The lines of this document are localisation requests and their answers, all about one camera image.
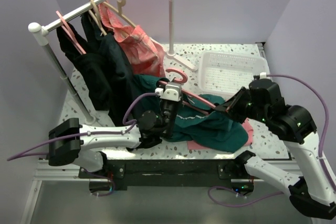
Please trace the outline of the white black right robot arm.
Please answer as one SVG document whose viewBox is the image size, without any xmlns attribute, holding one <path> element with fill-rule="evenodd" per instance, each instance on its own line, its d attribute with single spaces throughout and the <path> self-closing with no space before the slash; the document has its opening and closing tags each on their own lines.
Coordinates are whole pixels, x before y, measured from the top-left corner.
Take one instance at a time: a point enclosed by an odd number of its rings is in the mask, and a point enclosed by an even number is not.
<svg viewBox="0 0 336 224">
<path fill-rule="evenodd" d="M 214 109 L 231 120 L 243 123 L 252 119 L 264 123 L 294 155 L 301 175 L 292 174 L 244 151 L 227 166 L 239 178 L 257 177 L 289 197 L 291 204 L 304 216 L 331 220 L 335 217 L 335 182 L 324 154 L 318 151 L 316 124 L 299 105 L 286 105 L 279 85 L 270 79 L 254 80 L 242 87 L 228 101 Z"/>
</svg>

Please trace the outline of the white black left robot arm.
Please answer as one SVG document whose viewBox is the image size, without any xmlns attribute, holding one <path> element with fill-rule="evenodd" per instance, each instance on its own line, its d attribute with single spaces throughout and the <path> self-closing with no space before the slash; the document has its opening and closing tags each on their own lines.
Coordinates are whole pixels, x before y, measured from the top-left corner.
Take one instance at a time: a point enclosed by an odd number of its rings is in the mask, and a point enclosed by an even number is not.
<svg viewBox="0 0 336 224">
<path fill-rule="evenodd" d="M 148 149 L 172 136 L 181 101 L 162 99 L 160 112 L 145 111 L 136 123 L 121 127 L 96 127 L 70 118 L 49 131 L 48 164 L 69 164 L 84 168 L 97 178 L 108 174 L 107 156 L 102 148 Z"/>
</svg>

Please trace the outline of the green shorts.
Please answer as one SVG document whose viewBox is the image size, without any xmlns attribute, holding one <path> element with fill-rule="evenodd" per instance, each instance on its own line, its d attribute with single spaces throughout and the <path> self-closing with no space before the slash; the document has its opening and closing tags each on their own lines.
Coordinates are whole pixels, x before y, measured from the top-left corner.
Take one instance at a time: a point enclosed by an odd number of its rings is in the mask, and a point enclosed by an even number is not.
<svg viewBox="0 0 336 224">
<path fill-rule="evenodd" d="M 154 93 L 159 78 L 144 74 L 134 75 L 136 87 L 143 93 Z M 158 97 L 146 97 L 136 105 L 140 115 L 151 110 L 160 113 L 160 99 Z M 175 119 L 173 134 L 168 142 L 195 141 L 197 144 L 223 152 L 234 153 L 245 145 L 248 134 L 242 124 L 232 121 L 224 114 L 210 111 L 205 115 L 182 105 Z"/>
</svg>

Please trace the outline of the pink plastic hanger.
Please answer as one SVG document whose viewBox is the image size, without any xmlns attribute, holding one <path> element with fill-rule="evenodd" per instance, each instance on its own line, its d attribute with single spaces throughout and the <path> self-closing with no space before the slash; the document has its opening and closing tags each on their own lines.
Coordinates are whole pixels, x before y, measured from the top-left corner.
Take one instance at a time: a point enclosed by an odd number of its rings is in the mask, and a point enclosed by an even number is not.
<svg viewBox="0 0 336 224">
<path fill-rule="evenodd" d="M 199 111 L 203 114 L 209 114 L 210 111 L 223 102 L 223 98 L 214 94 L 203 94 L 191 90 L 190 80 L 192 78 L 182 69 L 169 67 L 165 73 L 173 74 L 173 78 L 159 80 L 157 87 L 164 89 L 168 84 L 181 88 L 182 103 L 189 108 Z"/>
</svg>

